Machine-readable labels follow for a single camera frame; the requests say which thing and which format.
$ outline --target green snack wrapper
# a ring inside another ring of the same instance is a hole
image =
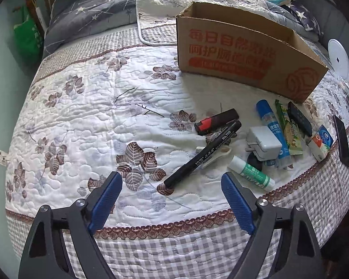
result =
[[[289,120],[287,106],[284,106],[281,103],[279,103],[279,100],[275,100],[275,107],[278,115],[279,124],[282,128],[284,138],[286,139],[287,146],[289,148],[289,154],[302,154],[302,144],[299,128],[297,127],[294,121]]]

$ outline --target liquid glue bottle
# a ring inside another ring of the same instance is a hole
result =
[[[274,180],[272,180],[269,176],[263,174],[250,164],[246,163],[238,156],[234,156],[228,167],[243,176],[245,179],[248,179],[250,182],[253,182],[257,186],[265,189],[266,191],[270,192],[273,190],[273,187],[275,185]]]
[[[269,127],[269,129],[274,133],[276,138],[278,138],[278,140],[282,144],[282,149],[278,155],[278,167],[286,168],[287,166],[292,165],[292,159],[291,155],[289,154],[287,142],[284,139],[282,129],[279,126],[279,123],[276,120],[274,112],[270,108],[269,103],[266,100],[258,101],[256,104],[256,109],[260,115],[262,123]]]

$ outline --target metal screw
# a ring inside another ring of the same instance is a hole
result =
[[[78,199],[76,201],[77,206],[84,206],[85,205],[85,199]]]
[[[304,206],[298,203],[295,205],[295,209],[302,212],[302,211],[304,211]]]
[[[43,206],[40,207],[40,212],[42,212],[42,213],[46,212],[48,209],[49,209],[49,206],[43,205]]]
[[[258,200],[258,203],[261,206],[267,206],[269,202],[266,199],[261,198]]]

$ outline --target green label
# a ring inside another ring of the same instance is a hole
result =
[[[242,173],[240,173],[245,179],[248,179],[250,182],[265,188],[270,180],[270,177],[261,173],[259,170],[251,166],[250,164],[246,164]]]

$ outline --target green bag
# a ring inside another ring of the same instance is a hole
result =
[[[41,57],[43,38],[26,6],[21,7],[21,13],[22,23],[14,26],[14,39],[25,61],[34,64]]]

